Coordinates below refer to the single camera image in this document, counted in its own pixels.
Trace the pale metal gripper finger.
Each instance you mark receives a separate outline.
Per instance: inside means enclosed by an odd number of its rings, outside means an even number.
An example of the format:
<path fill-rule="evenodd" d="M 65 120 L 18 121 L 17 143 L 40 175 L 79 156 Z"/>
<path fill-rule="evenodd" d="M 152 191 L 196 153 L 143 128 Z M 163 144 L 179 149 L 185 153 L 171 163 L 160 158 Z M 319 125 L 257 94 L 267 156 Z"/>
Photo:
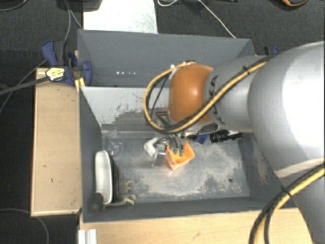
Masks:
<path fill-rule="evenodd" d="M 166 145 L 159 143 L 153 155 L 152 167 L 161 166 L 166 155 Z"/>

